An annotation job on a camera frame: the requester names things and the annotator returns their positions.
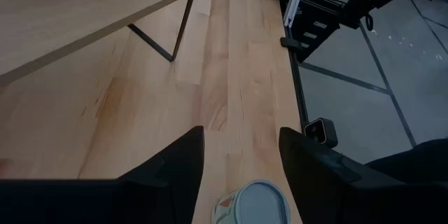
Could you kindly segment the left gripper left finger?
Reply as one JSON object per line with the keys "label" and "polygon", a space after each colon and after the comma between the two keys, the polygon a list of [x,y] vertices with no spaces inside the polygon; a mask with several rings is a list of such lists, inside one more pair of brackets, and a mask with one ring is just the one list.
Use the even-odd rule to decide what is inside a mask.
{"label": "left gripper left finger", "polygon": [[191,224],[203,170],[195,126],[118,178],[0,179],[0,224]]}

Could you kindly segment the black frame clamp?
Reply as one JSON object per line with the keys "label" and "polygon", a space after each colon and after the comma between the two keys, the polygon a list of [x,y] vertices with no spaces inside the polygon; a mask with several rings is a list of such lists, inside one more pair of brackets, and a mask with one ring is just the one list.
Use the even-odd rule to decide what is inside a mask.
{"label": "black frame clamp", "polygon": [[280,38],[281,46],[284,48],[287,48],[289,50],[301,50],[302,45],[299,41],[295,40],[294,38],[286,38],[281,37]]}

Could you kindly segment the black bracket plate with labels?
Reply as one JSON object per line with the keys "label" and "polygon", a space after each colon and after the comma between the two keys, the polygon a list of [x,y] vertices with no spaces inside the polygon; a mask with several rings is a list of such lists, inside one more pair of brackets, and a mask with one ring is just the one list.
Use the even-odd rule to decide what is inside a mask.
{"label": "black bracket plate with labels", "polygon": [[296,53],[298,62],[304,62],[339,28],[338,12],[307,0],[301,1],[291,27],[293,38],[301,46]]}

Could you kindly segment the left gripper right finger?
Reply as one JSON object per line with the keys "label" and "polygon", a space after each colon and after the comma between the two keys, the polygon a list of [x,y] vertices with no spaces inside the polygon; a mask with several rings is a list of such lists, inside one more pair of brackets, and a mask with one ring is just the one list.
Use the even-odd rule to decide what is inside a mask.
{"label": "left gripper right finger", "polygon": [[448,224],[448,139],[361,164],[283,127],[279,151],[303,224]]}

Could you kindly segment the mixed vegetables labelled can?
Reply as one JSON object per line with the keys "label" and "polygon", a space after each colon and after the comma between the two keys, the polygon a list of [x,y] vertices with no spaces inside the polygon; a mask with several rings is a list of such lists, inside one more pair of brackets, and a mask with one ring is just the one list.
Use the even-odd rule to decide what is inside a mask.
{"label": "mixed vegetables labelled can", "polygon": [[211,224],[291,224],[291,215],[278,187],[266,180],[254,180],[214,204]]}

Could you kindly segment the wooden shelf with black frame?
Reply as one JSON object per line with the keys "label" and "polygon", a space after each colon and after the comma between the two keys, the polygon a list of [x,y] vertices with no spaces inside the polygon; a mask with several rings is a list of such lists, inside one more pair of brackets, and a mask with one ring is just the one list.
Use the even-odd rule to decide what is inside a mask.
{"label": "wooden shelf with black frame", "polygon": [[178,0],[0,0],[0,86]]}

